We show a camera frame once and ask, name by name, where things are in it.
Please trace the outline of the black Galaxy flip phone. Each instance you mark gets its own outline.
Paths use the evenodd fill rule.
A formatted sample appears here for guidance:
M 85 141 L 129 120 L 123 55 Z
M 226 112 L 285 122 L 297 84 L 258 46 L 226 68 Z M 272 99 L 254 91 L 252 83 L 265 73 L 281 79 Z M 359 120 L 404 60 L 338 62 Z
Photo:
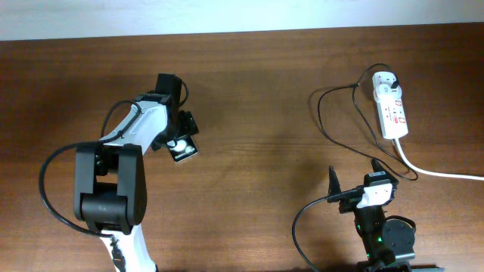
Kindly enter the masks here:
M 198 148 L 191 136 L 171 140 L 166 145 L 175 162 L 182 162 L 198 154 Z

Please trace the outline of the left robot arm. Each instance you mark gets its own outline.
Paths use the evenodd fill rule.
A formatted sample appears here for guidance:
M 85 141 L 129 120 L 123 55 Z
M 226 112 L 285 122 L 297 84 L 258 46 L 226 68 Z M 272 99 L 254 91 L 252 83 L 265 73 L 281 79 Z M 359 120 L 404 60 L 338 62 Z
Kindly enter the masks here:
M 96 144 L 76 150 L 74 213 L 106 246 L 117 271 L 156 271 L 141 222 L 147 209 L 144 155 L 166 148 L 175 162 L 197 154 L 198 128 L 182 105 L 185 82 L 161 73 L 155 88 L 129 101 L 130 111 Z

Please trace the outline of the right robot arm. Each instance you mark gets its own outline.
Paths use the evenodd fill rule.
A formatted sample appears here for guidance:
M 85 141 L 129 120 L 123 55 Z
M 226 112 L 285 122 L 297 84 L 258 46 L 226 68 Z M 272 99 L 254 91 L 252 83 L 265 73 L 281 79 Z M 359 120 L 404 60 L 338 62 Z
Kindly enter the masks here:
M 334 168 L 329 168 L 329 203 L 337 202 L 341 214 L 353 213 L 367 259 L 357 263 L 358 271 L 410 271 L 415 258 L 416 224 L 398 215 L 386 216 L 384 206 L 395 198 L 399 181 L 373 159 L 373 171 L 353 189 L 340 188 Z

